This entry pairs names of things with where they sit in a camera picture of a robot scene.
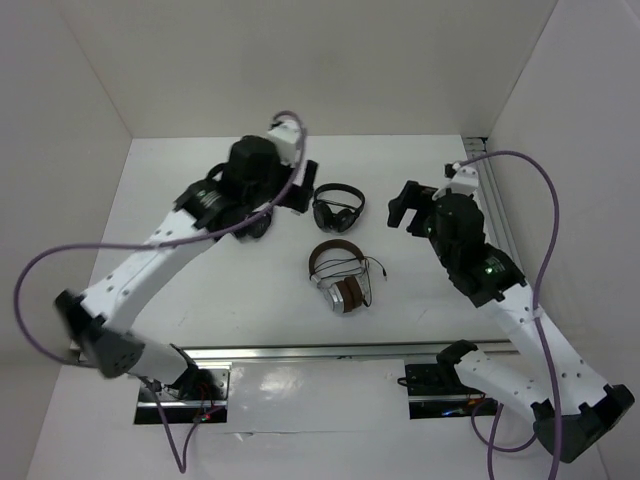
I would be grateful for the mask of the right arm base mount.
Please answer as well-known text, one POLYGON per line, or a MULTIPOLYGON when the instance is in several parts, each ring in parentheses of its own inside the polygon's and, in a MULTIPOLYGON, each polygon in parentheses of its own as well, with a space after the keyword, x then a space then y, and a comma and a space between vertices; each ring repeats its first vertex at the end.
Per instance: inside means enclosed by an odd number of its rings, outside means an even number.
POLYGON ((497 410, 495 400, 462 385, 438 364, 407 364, 396 382, 406 389, 411 420, 493 416, 497 410))

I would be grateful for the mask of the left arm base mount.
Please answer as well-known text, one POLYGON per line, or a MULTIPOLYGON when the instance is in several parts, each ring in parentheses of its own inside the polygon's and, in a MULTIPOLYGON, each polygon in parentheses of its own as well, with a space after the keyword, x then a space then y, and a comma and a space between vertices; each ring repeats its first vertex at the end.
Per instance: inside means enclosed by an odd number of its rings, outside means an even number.
POLYGON ((187 425, 194 419, 205 424, 226 423, 231 363, 205 362, 200 365, 200 368, 207 372, 209 383, 205 384, 200 380, 187 393, 180 393, 158 381, 152 381, 150 386, 142 382, 133 423, 135 425, 162 424, 154 397, 159 400, 169 425, 187 425))

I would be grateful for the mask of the brown silver headphones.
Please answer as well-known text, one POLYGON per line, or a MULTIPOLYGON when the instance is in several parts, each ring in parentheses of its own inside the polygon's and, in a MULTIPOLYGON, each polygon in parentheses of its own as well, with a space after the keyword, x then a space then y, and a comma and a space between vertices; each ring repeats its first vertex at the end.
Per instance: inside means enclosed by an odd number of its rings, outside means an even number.
POLYGON ((323 293, 331 310, 336 314, 350 314, 355 310, 371 306, 371 290, 363 277, 368 273, 368 258, 359 247, 347 240, 328 240, 317 245, 308 259, 309 279, 323 293), (319 260, 331 250, 345 251, 359 264, 358 273, 339 273, 333 277, 322 277, 319 260))

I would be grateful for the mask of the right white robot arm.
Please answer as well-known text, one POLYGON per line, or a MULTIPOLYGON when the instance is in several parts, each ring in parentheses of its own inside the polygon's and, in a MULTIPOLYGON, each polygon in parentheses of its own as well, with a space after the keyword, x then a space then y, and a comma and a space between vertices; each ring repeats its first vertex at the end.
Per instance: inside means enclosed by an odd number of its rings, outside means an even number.
POLYGON ((405 183, 388 204, 388 226, 409 210, 407 231, 429 240, 453 286, 507 335, 536 375, 527 377, 460 340, 441 351, 436 379, 448 392, 482 391, 530 422, 536 439, 571 463, 616 426, 635 402, 624 384, 593 370, 549 316, 533 305, 533 289, 503 251, 487 243, 484 216, 472 194, 405 183))

